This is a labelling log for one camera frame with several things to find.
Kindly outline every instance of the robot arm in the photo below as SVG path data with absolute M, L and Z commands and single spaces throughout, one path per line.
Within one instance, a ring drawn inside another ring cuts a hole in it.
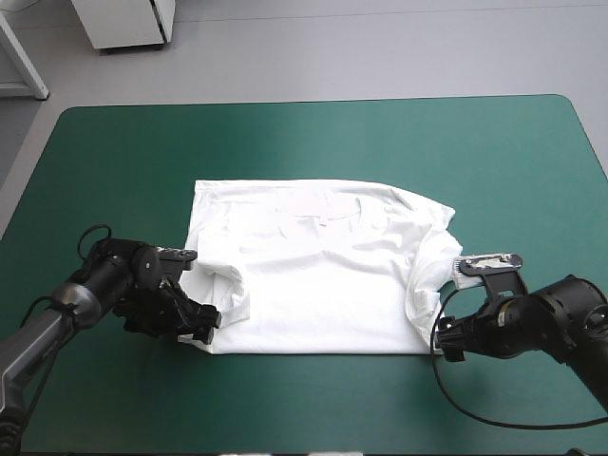
M 19 446 L 29 418 L 23 390 L 33 374 L 111 309 L 126 318 L 127 331 L 193 334 L 211 343 L 219 312 L 189 299 L 178 284 L 196 257 L 194 251 L 113 237 L 93 245 L 81 269 L 53 292 L 49 308 L 0 343 L 0 454 Z
M 567 364 L 608 411 L 608 301 L 588 280 L 569 275 L 529 294 L 515 254 L 463 256 L 454 264 L 458 289 L 484 286 L 476 313 L 440 320 L 438 348 L 447 361 L 464 352 L 511 358 L 542 350 Z

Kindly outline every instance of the cable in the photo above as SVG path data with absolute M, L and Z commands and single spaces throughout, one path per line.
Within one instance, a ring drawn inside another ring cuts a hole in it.
M 477 414 L 467 410 L 466 408 L 462 407 L 461 405 L 459 405 L 452 398 L 452 396 L 447 392 L 446 386 L 444 385 L 444 382 L 442 381 L 442 379 L 439 375 L 439 370 L 437 368 L 437 359 L 436 359 L 436 354 L 435 354 L 435 343 L 434 343 L 435 332 L 437 331 L 437 325 L 439 324 L 441 315 L 444 312 L 444 310 L 446 309 L 446 306 L 447 306 L 447 303 L 449 302 L 449 300 L 452 297 L 454 297 L 459 291 L 460 290 L 454 290 L 453 292 L 451 292 L 450 294 L 447 295 L 446 300 L 441 305 L 441 309 L 440 309 L 439 313 L 437 313 L 437 317 L 435 318 L 435 322 L 433 323 L 433 328 L 430 332 L 430 363 L 431 363 L 431 366 L 433 367 L 433 373 L 435 375 L 435 380 L 437 381 L 437 385 L 439 386 L 439 389 L 446 397 L 447 401 L 455 409 L 457 409 L 464 415 L 468 416 L 469 418 L 477 420 L 486 425 L 496 426 L 499 428 L 524 429 L 524 430 L 560 430 L 560 429 L 589 428 L 590 426 L 608 423 L 608 417 L 604 417 L 604 418 L 598 418 L 595 420 L 581 421 L 579 423 L 565 423 L 565 424 L 561 424 L 561 425 L 520 425 L 517 423 L 504 423 L 502 421 L 488 420 L 487 418 L 477 415 Z
M 81 249 L 82 244 L 83 244 L 83 240 L 85 240 L 85 238 L 88 235 L 90 235 L 91 233 L 93 233 L 94 231 L 101 230 L 102 228 L 105 228 L 107 230 L 107 236 L 104 237 L 101 240 L 105 240 L 105 239 L 111 238 L 112 237 L 112 229 L 108 225 L 106 225 L 105 223 L 99 223 L 97 225 L 93 225 L 90 228 L 88 228 L 84 233 L 81 234 L 80 239 L 78 239 L 78 245 L 76 247 L 76 251 L 78 252 L 78 257 L 80 257 L 80 259 L 82 259 L 82 260 L 86 259 L 85 256 L 83 255 L 82 249 Z
M 36 306 L 38 306 L 38 304 L 40 304 L 41 302 L 44 302 L 44 301 L 51 301 L 51 300 L 52 300 L 52 298 L 50 296 L 40 296 L 40 297 L 37 297 L 36 299 L 34 299 L 34 301 L 31 304 L 29 304 L 28 311 L 23 316 L 23 319 L 21 320 L 21 324 L 19 325 L 19 328 L 23 328 L 24 326 L 26 326 L 26 323 L 28 322 L 29 318 L 31 317 L 31 313 L 34 312 L 34 309 L 36 309 Z
M 42 378 L 40 379 L 40 383 L 38 383 L 38 387 L 36 387 L 36 392 L 34 392 L 34 397 L 32 397 L 31 402 L 29 403 L 28 411 L 26 412 L 26 416 L 23 419 L 23 423 L 21 424 L 21 429 L 19 430 L 19 434 L 16 438 L 16 446 L 21 446 L 21 439 L 23 438 L 23 434 L 25 430 L 28 428 L 29 420 L 31 419 L 31 415 L 33 414 L 36 406 L 38 405 L 38 400 L 42 395 L 42 391 L 45 388 L 45 384 L 47 383 L 48 377 L 50 376 L 50 372 L 55 365 L 55 361 L 57 360 L 57 354 L 59 354 L 59 349 L 62 347 L 63 341 L 56 341 L 52 348 L 50 349 L 50 353 L 47 357 L 47 369 L 45 373 L 43 373 Z

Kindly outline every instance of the green table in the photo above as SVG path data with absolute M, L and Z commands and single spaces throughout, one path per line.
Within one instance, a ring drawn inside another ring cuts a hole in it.
M 518 252 L 531 289 L 608 289 L 608 186 L 559 96 L 79 107 L 65 112 L 0 242 L 0 335 L 79 266 L 89 225 L 182 246 L 195 179 L 380 181 L 456 208 L 467 253 Z M 465 314 L 481 291 L 461 294 Z M 543 353 L 444 364 L 468 407 L 529 423 L 602 410 Z M 608 451 L 608 427 L 538 433 L 452 409 L 425 356 L 219 355 L 106 318 L 61 353 L 24 449 L 88 452 Z

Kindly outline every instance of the white furniture leg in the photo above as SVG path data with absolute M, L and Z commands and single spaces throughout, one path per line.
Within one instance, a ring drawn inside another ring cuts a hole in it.
M 36 71 L 33 63 L 24 51 L 7 22 L 0 13 L 0 47 L 4 49 L 12 60 L 17 72 L 23 79 L 23 83 L 0 83 L 0 96 L 28 96 L 32 95 L 38 100 L 48 98 L 48 89 L 42 78 Z

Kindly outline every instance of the white t-shirt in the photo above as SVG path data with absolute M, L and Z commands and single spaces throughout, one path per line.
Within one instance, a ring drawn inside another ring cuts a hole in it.
M 426 353 L 462 247 L 454 210 L 381 183 L 198 180 L 180 284 L 213 304 L 211 353 Z

